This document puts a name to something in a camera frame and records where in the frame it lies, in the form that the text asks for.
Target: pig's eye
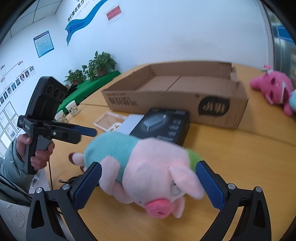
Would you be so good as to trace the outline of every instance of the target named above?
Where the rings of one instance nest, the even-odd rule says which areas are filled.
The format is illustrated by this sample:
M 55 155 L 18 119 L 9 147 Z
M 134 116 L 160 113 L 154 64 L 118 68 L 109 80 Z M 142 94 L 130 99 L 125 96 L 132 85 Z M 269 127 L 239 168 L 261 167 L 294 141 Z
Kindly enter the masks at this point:
M 170 194 L 172 196 L 177 196 L 182 192 L 182 190 L 175 184 L 174 181 L 170 184 Z

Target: cardboard box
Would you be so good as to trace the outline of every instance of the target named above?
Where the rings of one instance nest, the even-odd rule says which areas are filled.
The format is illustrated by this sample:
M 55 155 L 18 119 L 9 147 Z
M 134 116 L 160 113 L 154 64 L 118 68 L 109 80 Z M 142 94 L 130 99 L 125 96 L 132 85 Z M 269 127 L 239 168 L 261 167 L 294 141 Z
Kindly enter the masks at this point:
M 102 93 L 111 110 L 140 114 L 153 107 L 187 110 L 193 122 L 226 128 L 238 127 L 248 102 L 235 68 L 222 62 L 146 65 Z
M 182 146 L 188 129 L 188 111 L 151 108 L 130 135 L 139 138 L 155 137 Z

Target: plant pot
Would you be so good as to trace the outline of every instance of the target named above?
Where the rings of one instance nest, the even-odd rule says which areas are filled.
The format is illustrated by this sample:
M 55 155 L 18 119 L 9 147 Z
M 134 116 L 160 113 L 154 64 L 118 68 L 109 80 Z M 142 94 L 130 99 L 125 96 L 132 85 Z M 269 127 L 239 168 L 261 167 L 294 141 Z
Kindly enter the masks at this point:
M 106 72 L 104 70 L 99 70 L 98 71 L 98 76 L 104 76 L 106 74 Z

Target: person's sleeve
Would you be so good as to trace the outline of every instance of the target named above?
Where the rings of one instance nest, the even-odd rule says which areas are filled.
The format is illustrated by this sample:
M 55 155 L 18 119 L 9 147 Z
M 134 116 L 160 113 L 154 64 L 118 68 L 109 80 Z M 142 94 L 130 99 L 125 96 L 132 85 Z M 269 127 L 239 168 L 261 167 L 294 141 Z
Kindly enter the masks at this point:
M 16 139 L 12 141 L 6 151 L 5 158 L 0 159 L 0 174 L 28 192 L 34 175 L 27 174 L 24 171 L 25 163 L 22 162 L 17 153 L 16 143 Z

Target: red sign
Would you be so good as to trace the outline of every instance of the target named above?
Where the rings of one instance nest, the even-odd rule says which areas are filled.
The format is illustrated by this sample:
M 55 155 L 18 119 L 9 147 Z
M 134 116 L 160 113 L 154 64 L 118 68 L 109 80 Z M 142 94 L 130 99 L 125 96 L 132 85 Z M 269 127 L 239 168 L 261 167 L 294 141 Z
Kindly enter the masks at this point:
M 113 8 L 111 11 L 107 13 L 107 18 L 110 21 L 112 18 L 116 17 L 117 15 L 121 14 L 120 6 Z

